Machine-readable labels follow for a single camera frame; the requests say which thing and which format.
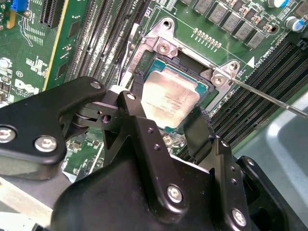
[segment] gray surface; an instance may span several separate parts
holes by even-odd
[[[308,92],[293,106],[308,112]],[[253,158],[308,227],[308,120],[284,111],[236,154]]]

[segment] component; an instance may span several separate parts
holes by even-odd
[[[257,31],[255,35],[253,35],[252,38],[249,40],[247,46],[255,49],[260,45],[260,43],[263,41],[264,38],[265,35],[262,34],[260,31]]]
[[[288,17],[285,21],[285,26],[294,32],[300,32],[304,28],[304,25],[304,20],[298,19],[294,16]]]
[[[15,26],[16,13],[15,11],[10,11],[10,19],[6,22],[6,28],[12,29]]]
[[[268,0],[267,4],[269,7],[283,8],[288,4],[289,0]]]
[[[64,0],[44,0],[40,22],[50,28],[58,26],[63,4]]]
[[[261,30],[265,27],[265,25],[269,22],[267,18],[262,18],[261,21],[258,23],[257,27]]]
[[[235,13],[230,14],[227,21],[224,23],[222,28],[224,28],[226,31],[232,32],[236,25],[239,23],[240,17],[237,16]]]
[[[69,32],[68,32],[67,37],[70,38],[70,37],[74,36],[75,34],[77,34],[78,31],[79,31],[79,27],[80,27],[80,20],[73,22],[71,24],[71,27],[69,28]]]
[[[308,14],[308,1],[302,2],[296,9],[295,14],[301,18]]]
[[[175,129],[206,91],[205,84],[155,59],[146,76],[141,103],[148,119],[160,128]]]
[[[242,6],[245,4],[245,2],[243,0],[238,0],[235,5],[233,6],[233,10],[235,12],[239,12],[240,9],[242,8]]]
[[[249,12],[246,14],[245,18],[250,21],[254,16],[255,14],[257,13],[256,10],[254,9],[250,9]]]
[[[67,66],[68,66],[68,62],[65,62],[64,64],[62,64],[60,67],[59,67],[59,70],[58,70],[58,74],[57,74],[57,77],[60,77],[61,75],[63,75],[67,69]]]
[[[187,5],[190,5],[192,1],[193,0],[181,0],[181,2],[184,2]]]
[[[14,11],[25,11],[28,7],[28,0],[13,0],[11,8]]]
[[[198,0],[194,6],[195,11],[204,14],[211,6],[213,0]]]
[[[241,28],[236,32],[235,36],[240,40],[245,40],[252,29],[253,27],[249,23],[244,22]]]
[[[227,7],[225,7],[221,3],[218,3],[208,19],[211,20],[213,23],[219,24],[221,19],[226,14],[227,10],[228,10]]]

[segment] blue connector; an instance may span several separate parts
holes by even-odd
[[[28,7],[28,0],[13,0],[11,5],[12,10],[14,11],[26,11]]]

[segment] metal bracket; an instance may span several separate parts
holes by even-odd
[[[140,99],[129,91],[120,93],[117,104],[126,116],[119,135],[111,140],[108,132],[105,137],[104,167],[133,150],[152,212],[164,223],[178,222],[188,210],[187,193],[156,123],[146,118]]]
[[[72,116],[105,93],[99,82],[81,77],[1,108],[0,174],[37,180],[54,176],[66,155],[64,137]]]

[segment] chip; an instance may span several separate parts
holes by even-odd
[[[268,22],[269,22],[268,19],[262,18],[261,21],[258,23],[257,27],[258,27],[259,29],[262,30],[263,27],[265,27],[265,25],[266,25]]]
[[[141,103],[148,119],[174,131],[206,92],[207,85],[155,59],[146,75]]]
[[[67,37],[70,38],[70,37],[74,36],[75,34],[77,34],[78,31],[79,31],[79,28],[80,28],[80,20],[73,22],[71,24],[71,27],[69,28],[69,32],[68,32]]]
[[[253,35],[252,38],[249,40],[247,46],[255,49],[260,45],[263,39],[265,39],[265,35],[263,35],[260,31],[257,31],[255,35]]]
[[[194,6],[195,11],[204,14],[211,6],[213,0],[198,0]]]
[[[219,3],[217,4],[208,19],[211,20],[213,23],[219,24],[223,16],[226,14],[227,10],[227,7]]]
[[[240,17],[237,16],[235,13],[230,14],[222,28],[224,28],[226,31],[232,32],[236,25],[239,23]]]
[[[68,66],[68,62],[65,62],[59,67],[57,77],[60,77],[62,74],[65,73],[67,66]]]
[[[233,6],[233,10],[235,12],[239,12],[241,7],[245,4],[245,2],[243,0],[238,0],[235,5]]]
[[[256,10],[250,9],[249,12],[246,14],[245,18],[250,21],[255,16],[256,13],[257,13]]]
[[[300,4],[299,7],[296,9],[295,14],[297,14],[301,18],[308,14],[308,1],[305,1]]]
[[[192,2],[193,0],[181,0],[181,1],[184,2],[185,4],[189,5],[189,4],[191,4],[191,2]]]
[[[235,36],[240,40],[245,40],[252,29],[253,27],[250,24],[244,22],[241,28],[236,32]]]

